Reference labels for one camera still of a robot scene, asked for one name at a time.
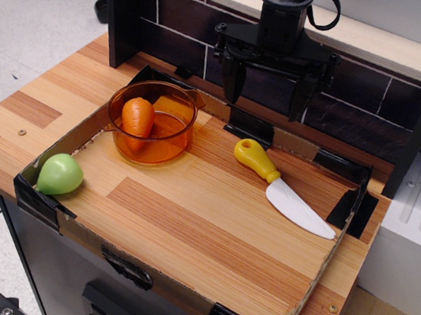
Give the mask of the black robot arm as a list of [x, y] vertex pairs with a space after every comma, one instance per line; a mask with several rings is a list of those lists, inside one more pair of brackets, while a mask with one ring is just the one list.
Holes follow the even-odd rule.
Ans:
[[316, 24], [312, 4], [313, 0], [262, 0], [258, 24], [216, 25], [214, 57], [221, 64], [228, 102], [235, 103], [242, 94], [248, 68], [296, 82], [288, 109], [293, 122], [304, 115], [314, 95], [332, 86], [342, 58], [308, 37], [305, 24], [328, 31], [339, 18]]

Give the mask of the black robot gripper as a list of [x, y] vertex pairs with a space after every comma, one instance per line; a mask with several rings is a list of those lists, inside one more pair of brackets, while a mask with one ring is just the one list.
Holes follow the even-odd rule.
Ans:
[[304, 24], [309, 21], [326, 31], [338, 23], [317, 25], [313, 7], [291, 8], [265, 1], [258, 24], [215, 26], [218, 41], [215, 56], [221, 64], [223, 90], [228, 102], [235, 104], [242, 94], [246, 67], [259, 68], [299, 79], [296, 82], [288, 120], [297, 121], [306, 110], [317, 86], [330, 87], [340, 57], [311, 40]]

